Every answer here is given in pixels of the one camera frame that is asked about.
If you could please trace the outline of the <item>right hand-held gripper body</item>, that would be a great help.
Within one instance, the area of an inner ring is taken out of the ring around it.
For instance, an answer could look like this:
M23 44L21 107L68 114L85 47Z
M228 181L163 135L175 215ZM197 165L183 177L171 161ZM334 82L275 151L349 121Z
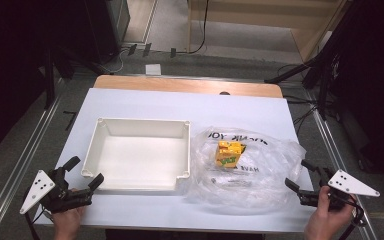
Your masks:
M352 194L370 197L379 197L380 192L348 174L344 170L337 170L333 173L330 169L318 171L320 175L320 186L330 188L328 196L330 198L329 209L341 210L346 201Z

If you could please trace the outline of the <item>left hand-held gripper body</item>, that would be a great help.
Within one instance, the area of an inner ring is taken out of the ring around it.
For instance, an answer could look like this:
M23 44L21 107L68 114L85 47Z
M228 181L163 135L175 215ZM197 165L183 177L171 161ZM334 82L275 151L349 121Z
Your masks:
M19 210L26 214L34 205L40 203L51 213L60 213L92 203L93 190L88 187L82 190L72 190L65 180L69 169L59 167L46 172L39 170L33 180L27 196Z

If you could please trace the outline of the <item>clear plastic bag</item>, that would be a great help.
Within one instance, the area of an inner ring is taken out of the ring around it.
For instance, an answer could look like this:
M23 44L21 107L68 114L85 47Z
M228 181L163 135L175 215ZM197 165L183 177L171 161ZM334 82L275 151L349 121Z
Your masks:
M239 143L238 162L218 160L222 143ZM191 176L184 187L188 201L206 210L249 215L284 210L294 193L285 179L298 180L306 150L296 141L238 128L210 127L191 140Z

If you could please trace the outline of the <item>white plastic tray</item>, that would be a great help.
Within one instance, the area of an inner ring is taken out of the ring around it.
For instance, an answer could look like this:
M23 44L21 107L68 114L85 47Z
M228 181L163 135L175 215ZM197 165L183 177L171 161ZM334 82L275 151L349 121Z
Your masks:
M101 191L174 191L190 177L188 121L100 118L81 175Z

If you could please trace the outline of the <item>yellow snack packet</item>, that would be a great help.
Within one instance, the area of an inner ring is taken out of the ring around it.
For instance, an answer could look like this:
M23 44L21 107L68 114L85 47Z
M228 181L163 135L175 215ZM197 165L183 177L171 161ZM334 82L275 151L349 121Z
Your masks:
M215 164L225 168L235 168L246 145L238 141L219 141L215 154Z

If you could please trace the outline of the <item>person's left hand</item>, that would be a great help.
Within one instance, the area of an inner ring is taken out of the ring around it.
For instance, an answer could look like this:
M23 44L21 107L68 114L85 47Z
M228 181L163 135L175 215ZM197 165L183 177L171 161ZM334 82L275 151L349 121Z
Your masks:
M76 240L86 207L81 206L52 215L54 223L53 240Z

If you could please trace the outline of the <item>person's right hand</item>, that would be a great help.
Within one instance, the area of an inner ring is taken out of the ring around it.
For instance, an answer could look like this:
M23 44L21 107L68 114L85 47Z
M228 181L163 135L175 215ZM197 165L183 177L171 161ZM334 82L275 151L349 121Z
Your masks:
M312 213L304 229L305 240L332 240L333 236L350 222L353 206L346 205L340 211L330 211L330 188L320 189L317 209Z

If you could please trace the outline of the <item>black tripod stand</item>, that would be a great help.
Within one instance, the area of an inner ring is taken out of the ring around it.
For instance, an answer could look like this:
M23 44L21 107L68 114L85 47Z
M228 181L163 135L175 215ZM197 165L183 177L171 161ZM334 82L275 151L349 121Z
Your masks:
M319 94L317 98L317 109L323 120L325 117L326 98L328 93L328 82L332 77L332 63L337 59L340 52L354 37L352 28L356 26L359 12L364 5L365 0L353 0L333 31L323 49L312 59L303 64L294 67L275 78L265 80L268 84L279 84L288 78L308 69L308 73L302 80L305 89L313 89L317 82L320 83Z

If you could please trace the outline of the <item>white table mat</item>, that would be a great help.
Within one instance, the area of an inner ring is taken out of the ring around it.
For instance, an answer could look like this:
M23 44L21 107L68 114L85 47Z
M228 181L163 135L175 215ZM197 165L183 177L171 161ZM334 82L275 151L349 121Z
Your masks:
M60 155L65 163L85 160L100 118L179 120L190 137L210 126L239 127L281 140L297 138L283 98L92 88L88 91ZM313 210L297 199L280 211L230 215L206 210L174 191L101 191L82 220L87 227L243 233L297 233Z

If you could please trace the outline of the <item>white floor box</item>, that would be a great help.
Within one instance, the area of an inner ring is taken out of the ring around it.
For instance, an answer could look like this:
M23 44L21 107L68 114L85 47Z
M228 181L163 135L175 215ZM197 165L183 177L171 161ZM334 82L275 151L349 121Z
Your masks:
M160 64L147 64L145 66L145 73L147 75L160 76L161 65Z

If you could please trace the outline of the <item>wooden table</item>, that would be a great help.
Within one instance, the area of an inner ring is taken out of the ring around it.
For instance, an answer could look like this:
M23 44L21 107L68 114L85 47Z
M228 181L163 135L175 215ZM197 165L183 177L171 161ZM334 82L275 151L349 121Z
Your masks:
M94 87L104 89L187 92L218 95L222 92L226 92L234 96L283 97L280 87L274 84L150 76L101 75L96 79Z

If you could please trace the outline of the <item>wooden cabinet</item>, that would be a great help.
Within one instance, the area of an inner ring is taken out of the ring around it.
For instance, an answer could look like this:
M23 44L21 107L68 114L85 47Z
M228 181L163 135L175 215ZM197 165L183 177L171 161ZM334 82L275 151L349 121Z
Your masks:
M348 0L187 0L187 51L193 20L289 28L301 59L310 60L328 31L347 10Z

